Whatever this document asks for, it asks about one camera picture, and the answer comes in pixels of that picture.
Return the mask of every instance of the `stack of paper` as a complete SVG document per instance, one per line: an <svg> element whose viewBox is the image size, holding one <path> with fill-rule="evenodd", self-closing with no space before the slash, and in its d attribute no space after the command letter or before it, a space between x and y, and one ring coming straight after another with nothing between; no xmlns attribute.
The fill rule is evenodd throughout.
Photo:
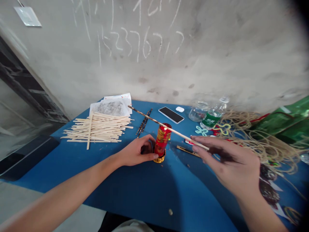
<svg viewBox="0 0 309 232"><path fill-rule="evenodd" d="M132 109L128 108L128 105L132 105L130 93L108 96L104 97L101 102L92 103L90 105L90 112L112 116L130 116Z"/></svg>

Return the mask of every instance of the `black phone screen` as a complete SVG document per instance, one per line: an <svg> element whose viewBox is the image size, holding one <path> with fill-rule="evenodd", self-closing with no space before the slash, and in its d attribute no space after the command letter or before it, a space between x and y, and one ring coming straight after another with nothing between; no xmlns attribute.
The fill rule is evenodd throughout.
<svg viewBox="0 0 309 232"><path fill-rule="evenodd" d="M170 110L167 107L164 107L162 109L159 109L159 111L163 114L165 114L167 117L169 117L170 119L172 119L173 121L175 121L176 123L180 122L181 120L183 120L183 117L180 116L179 114L175 113L174 111Z"/></svg>

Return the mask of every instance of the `white electrical outlet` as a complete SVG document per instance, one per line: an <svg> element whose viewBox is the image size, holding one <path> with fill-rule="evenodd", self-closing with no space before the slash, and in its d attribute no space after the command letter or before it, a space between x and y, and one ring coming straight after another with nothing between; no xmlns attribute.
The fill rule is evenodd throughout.
<svg viewBox="0 0 309 232"><path fill-rule="evenodd" d="M14 9L26 26L42 26L32 7L14 7Z"/></svg>

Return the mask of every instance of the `forearm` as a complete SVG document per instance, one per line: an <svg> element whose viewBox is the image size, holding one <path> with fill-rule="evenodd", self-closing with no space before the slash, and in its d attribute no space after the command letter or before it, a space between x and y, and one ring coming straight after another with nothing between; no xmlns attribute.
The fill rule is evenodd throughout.
<svg viewBox="0 0 309 232"><path fill-rule="evenodd" d="M111 156L75 175L8 219L0 231L53 231L119 167L117 158Z"/></svg>
<svg viewBox="0 0 309 232"><path fill-rule="evenodd" d="M288 231L260 192L236 199L250 232Z"/></svg>

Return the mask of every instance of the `hand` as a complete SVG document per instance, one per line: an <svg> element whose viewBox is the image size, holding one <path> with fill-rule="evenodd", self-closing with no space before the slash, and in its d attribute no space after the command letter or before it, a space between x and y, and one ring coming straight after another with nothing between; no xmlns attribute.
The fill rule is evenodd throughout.
<svg viewBox="0 0 309 232"><path fill-rule="evenodd" d="M115 156L119 158L121 166L134 166L159 157L159 155L152 153L152 146L154 145L155 139L148 134L142 138L134 139Z"/></svg>
<svg viewBox="0 0 309 232"><path fill-rule="evenodd" d="M239 198L259 194L260 160L249 149L215 137L192 136L193 140L209 147L209 151L193 146L203 162L215 172L219 181ZM212 157L220 156L220 162Z"/></svg>

